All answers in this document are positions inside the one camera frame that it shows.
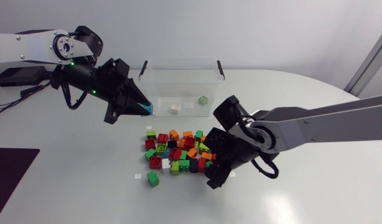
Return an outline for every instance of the pile of toy blocks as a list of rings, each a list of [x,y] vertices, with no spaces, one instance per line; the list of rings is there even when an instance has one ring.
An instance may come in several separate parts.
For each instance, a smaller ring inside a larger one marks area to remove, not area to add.
[[[216,164],[216,154],[209,153],[209,148],[203,143],[205,138],[201,130],[195,135],[185,131],[182,139],[174,129],[169,134],[160,133],[158,136],[156,131],[147,131],[144,157],[151,169],[162,169],[164,174],[204,173],[207,167]],[[154,171],[147,177],[153,187],[158,185],[159,178]]]

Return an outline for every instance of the container handle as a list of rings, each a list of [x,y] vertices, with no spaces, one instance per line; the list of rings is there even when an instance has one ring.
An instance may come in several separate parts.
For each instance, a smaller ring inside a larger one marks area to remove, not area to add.
[[[224,81],[226,80],[226,76],[224,76],[223,68],[221,67],[221,63],[219,60],[217,60],[217,67],[218,70],[220,71],[220,75],[223,75]]]
[[[140,72],[140,75],[139,75],[139,80],[140,80],[141,75],[144,74],[144,71],[145,71],[145,69],[147,68],[147,64],[148,64],[148,61],[146,60],[146,61],[144,62],[144,65],[142,66],[142,69],[141,69],[141,72]]]

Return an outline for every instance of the robotic arm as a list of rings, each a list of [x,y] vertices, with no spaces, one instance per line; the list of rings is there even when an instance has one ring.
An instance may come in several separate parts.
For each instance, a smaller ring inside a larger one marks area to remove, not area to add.
[[[274,158],[305,143],[382,140],[382,96],[313,110],[274,108],[251,115],[231,96],[213,114],[225,129],[213,128],[204,142],[217,154],[216,164],[205,171],[213,189],[224,184],[232,169],[249,161],[275,179],[279,170]],[[273,172],[257,164],[258,156]]]
[[[74,32],[30,30],[0,34],[0,63],[25,61],[57,64],[50,80],[53,88],[62,87],[70,109],[77,109],[86,95],[108,102],[104,121],[113,124],[122,114],[150,115],[152,105],[128,78],[129,65],[109,59],[95,68],[103,41],[92,30],[79,26]],[[83,91],[71,104],[69,85]]]

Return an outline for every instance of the black device box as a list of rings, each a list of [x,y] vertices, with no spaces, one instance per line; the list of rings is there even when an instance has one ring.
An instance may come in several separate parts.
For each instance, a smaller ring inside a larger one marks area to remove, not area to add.
[[[8,68],[0,74],[0,86],[38,85],[45,72],[44,66]]]

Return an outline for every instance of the white wall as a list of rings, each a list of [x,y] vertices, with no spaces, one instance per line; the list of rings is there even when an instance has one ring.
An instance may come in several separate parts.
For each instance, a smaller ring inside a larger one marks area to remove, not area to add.
[[[0,0],[0,33],[78,25],[103,39],[99,64],[208,56],[343,88],[382,33],[382,0]]]

